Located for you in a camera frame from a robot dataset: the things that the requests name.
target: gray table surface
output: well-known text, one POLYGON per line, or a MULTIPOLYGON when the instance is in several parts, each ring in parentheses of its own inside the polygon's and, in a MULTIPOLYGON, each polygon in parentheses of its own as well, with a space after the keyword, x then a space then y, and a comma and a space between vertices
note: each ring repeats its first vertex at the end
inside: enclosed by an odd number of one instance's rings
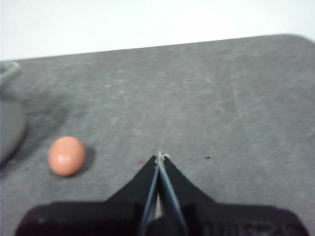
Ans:
POLYGON ((274 35, 18 62, 8 89, 28 134, 1 170, 1 235, 35 205, 105 200, 158 150, 218 202, 290 209, 315 235, 314 43, 274 35), (68 178, 47 164, 65 135, 88 149, 68 178))

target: egg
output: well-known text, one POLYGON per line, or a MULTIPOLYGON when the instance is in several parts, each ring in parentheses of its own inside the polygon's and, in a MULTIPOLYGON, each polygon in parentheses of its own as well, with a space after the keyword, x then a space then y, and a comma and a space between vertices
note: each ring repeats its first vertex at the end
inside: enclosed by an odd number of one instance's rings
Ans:
POLYGON ((48 152, 49 166, 61 176, 76 173, 85 159, 84 145, 75 137, 66 136, 57 139, 48 152))

